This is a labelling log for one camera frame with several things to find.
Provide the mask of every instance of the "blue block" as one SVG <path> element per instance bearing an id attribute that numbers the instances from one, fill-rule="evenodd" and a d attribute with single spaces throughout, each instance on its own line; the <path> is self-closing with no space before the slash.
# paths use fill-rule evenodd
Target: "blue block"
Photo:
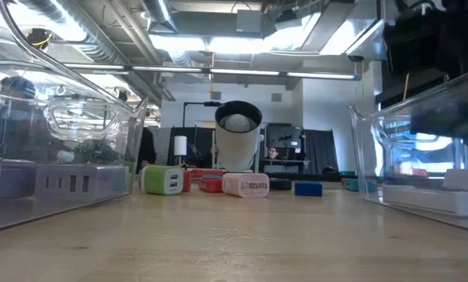
<path id="1" fill-rule="evenodd" d="M 296 181 L 295 195 L 322 197 L 322 184 L 310 181 Z"/>

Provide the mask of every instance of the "white lamp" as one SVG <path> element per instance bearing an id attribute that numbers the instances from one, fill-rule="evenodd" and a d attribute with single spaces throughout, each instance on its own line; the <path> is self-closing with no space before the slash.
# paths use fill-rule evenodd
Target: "white lamp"
<path id="1" fill-rule="evenodd" d="M 243 172 L 259 148 L 261 111 L 251 103 L 231 101 L 215 113 L 218 160 L 230 172 Z"/>
<path id="2" fill-rule="evenodd" d="M 179 165 L 181 165 L 181 157 L 187 156 L 187 137 L 174 136 L 174 155 L 180 156 Z"/>

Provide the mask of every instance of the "white tray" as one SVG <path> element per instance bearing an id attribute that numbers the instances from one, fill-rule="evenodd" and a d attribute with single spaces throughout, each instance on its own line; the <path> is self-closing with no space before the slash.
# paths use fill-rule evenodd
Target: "white tray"
<path id="1" fill-rule="evenodd" d="M 468 192 L 418 189 L 414 186 L 383 185 L 383 201 L 448 215 L 468 216 Z"/>

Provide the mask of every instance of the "white wall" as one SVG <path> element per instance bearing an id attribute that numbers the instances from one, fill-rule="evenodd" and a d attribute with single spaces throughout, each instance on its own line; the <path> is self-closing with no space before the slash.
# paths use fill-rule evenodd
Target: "white wall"
<path id="1" fill-rule="evenodd" d="M 303 127 L 333 131 L 339 170 L 357 170 L 348 106 L 363 113 L 375 111 L 374 80 L 381 79 L 374 75 L 378 67 L 379 63 L 371 63 L 362 81 L 303 79 Z"/>
<path id="2" fill-rule="evenodd" d="M 373 62 L 362 81 L 333 81 L 303 79 L 292 92 L 283 85 L 214 84 L 222 92 L 221 102 L 244 100 L 256 105 L 263 113 L 263 122 L 288 122 L 306 129 L 332 130 L 340 170 L 356 171 L 356 157 L 352 124 L 348 106 L 356 106 L 362 113 L 375 111 L 375 93 L 381 89 L 380 63 Z M 176 102 L 163 102 L 161 127 L 182 126 L 183 102 L 209 101 L 209 84 L 188 86 L 168 84 Z M 271 102 L 271 93 L 282 93 L 282 103 Z M 202 121 L 214 121 L 215 107 L 189 105 L 185 126 L 200 126 Z M 373 154 L 372 140 L 367 140 L 367 154 Z"/>
<path id="3" fill-rule="evenodd" d="M 169 83 L 167 89 L 175 96 L 176 102 L 164 101 L 161 107 L 161 127 L 182 126 L 183 102 L 210 101 L 210 84 L 186 85 L 184 83 Z M 263 123 L 288 122 L 288 117 L 294 117 L 292 112 L 292 92 L 286 91 L 284 85 L 243 85 L 214 84 L 215 91 L 222 92 L 220 102 L 242 100 L 257 106 L 263 115 Z M 272 93 L 281 93 L 282 102 L 271 102 Z M 214 121 L 215 107 L 188 105 L 185 126 L 200 125 L 202 121 Z"/>

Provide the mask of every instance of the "plastic storage container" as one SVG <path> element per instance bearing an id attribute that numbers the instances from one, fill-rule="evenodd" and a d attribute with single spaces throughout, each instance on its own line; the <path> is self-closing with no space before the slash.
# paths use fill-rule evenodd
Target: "plastic storage container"
<path id="1" fill-rule="evenodd" d="M 374 114 L 351 112 L 365 199 L 468 229 L 468 74 Z"/>
<path id="2" fill-rule="evenodd" d="M 146 107 L 28 45 L 0 6 L 0 228 L 129 193 Z"/>

